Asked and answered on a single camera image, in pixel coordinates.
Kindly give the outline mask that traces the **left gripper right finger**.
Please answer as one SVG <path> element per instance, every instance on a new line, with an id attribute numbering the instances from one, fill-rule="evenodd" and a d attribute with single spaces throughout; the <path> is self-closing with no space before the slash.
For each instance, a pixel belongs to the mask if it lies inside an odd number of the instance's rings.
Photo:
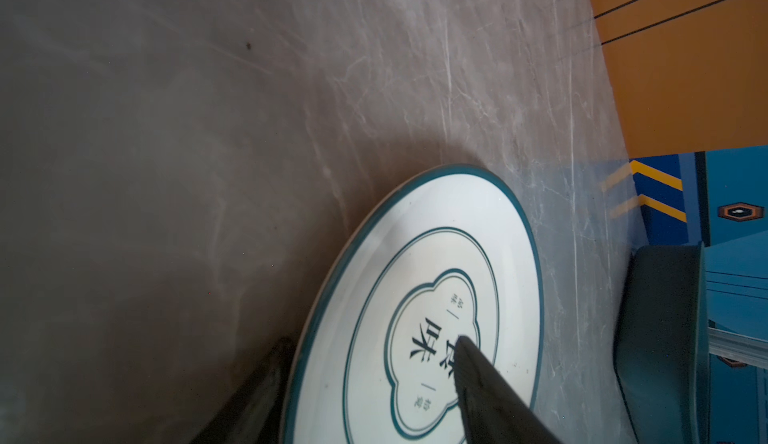
<path id="1" fill-rule="evenodd" d="M 455 344 L 454 382 L 468 443 L 558 441 L 466 336 Z"/>

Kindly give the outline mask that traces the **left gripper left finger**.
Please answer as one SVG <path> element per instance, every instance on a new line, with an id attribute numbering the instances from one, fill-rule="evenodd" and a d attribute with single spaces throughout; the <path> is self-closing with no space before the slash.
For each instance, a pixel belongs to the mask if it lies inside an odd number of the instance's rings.
<path id="1" fill-rule="evenodd" d="M 277 443 L 295 344 L 276 342 L 191 443 Z"/>

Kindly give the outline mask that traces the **white flower pattern plate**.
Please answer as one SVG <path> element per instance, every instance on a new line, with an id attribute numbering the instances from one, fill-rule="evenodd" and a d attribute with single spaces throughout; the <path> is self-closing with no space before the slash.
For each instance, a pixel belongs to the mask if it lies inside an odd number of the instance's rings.
<path id="1" fill-rule="evenodd" d="M 283 443 L 461 443 L 455 343 L 527 405 L 543 347 L 541 266 L 511 189 L 468 164 L 423 172 L 353 233 L 302 331 Z"/>

